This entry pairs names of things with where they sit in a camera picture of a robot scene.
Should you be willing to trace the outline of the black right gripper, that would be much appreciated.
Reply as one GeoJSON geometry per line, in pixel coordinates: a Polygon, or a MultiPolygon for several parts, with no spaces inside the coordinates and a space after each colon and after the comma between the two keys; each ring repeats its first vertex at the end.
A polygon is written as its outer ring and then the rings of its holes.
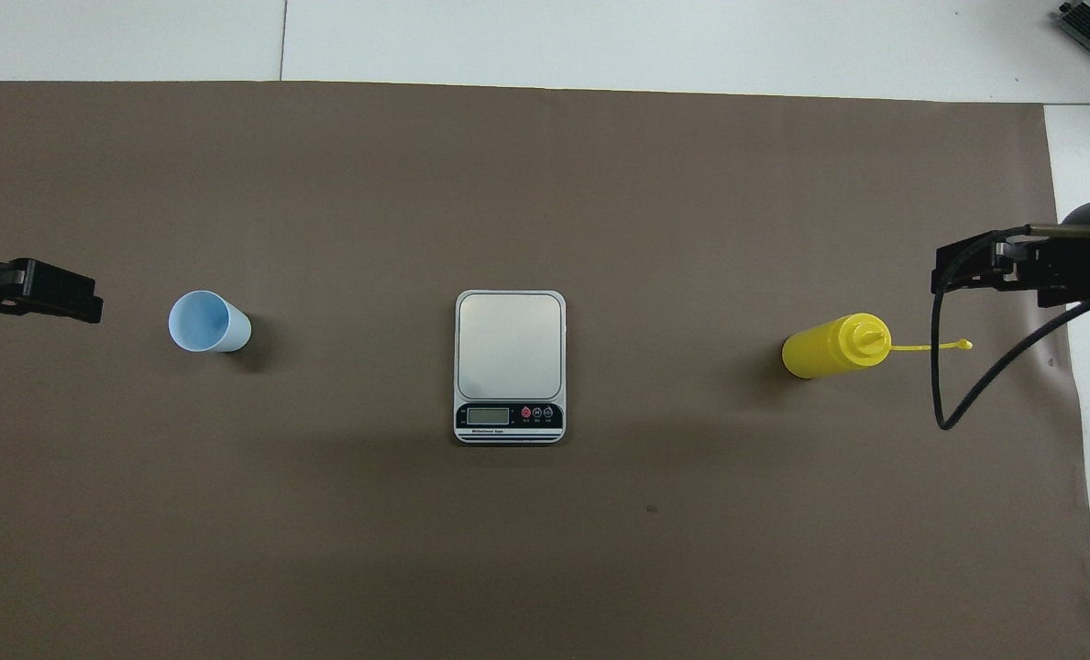
{"type": "Polygon", "coordinates": [[[1047,241],[1038,250],[1046,276],[1040,289],[1036,250],[1028,233],[983,233],[935,250],[931,292],[1039,289],[1038,306],[1051,308],[1090,298],[1090,241],[1047,241]]]}

